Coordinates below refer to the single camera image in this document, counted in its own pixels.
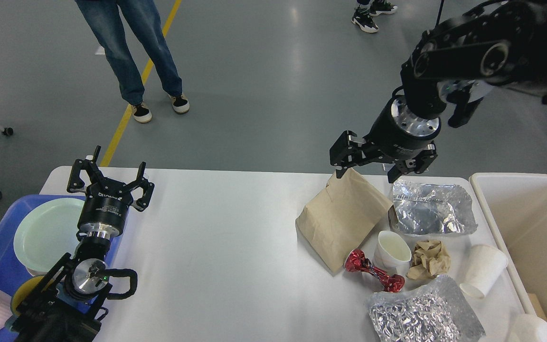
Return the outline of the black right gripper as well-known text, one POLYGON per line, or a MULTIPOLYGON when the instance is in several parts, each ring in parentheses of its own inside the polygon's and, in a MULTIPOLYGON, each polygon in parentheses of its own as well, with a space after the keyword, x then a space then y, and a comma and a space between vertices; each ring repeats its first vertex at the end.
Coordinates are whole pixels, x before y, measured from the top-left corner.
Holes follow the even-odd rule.
POLYGON ((387 171, 389 184, 402 175, 421 174, 438 157, 432 141, 441 130, 439 118, 425 119, 413 113, 403 95, 389 99, 371 126, 367 138, 345 130, 329 150, 330 165, 336 169, 336 178, 342 178, 348 169, 378 162, 393 164, 387 171))

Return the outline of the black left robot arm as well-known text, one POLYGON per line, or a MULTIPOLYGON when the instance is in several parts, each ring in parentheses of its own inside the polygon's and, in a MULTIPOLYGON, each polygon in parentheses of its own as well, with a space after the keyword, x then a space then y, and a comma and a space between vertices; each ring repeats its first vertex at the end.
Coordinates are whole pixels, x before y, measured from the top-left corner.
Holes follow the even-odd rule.
POLYGON ((144 211, 155 186, 145 177, 146 162, 129 183, 105 177, 97 165, 100 149, 91 159, 75 160, 70 171, 67 192, 85 194, 76 251, 65 253, 34 286, 25 282, 28 292, 19 289, 12 298, 7 327, 17 342, 92 342, 109 312, 104 302, 137 290, 135 270, 110 268, 105 259, 113 239, 123 234, 130 208, 144 211))

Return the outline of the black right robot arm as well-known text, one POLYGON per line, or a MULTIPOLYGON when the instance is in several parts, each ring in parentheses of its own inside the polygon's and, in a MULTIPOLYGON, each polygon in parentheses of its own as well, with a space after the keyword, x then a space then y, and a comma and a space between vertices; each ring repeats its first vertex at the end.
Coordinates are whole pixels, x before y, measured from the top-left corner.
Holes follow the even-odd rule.
POLYGON ((493 87, 540 97, 547 105, 547 0, 487 0, 426 30, 401 66, 402 84, 368 134, 344 131, 330 148, 342 178, 352 167, 389 164, 389 183, 421 174, 438 156, 440 115, 455 106, 448 125, 469 122, 493 87))

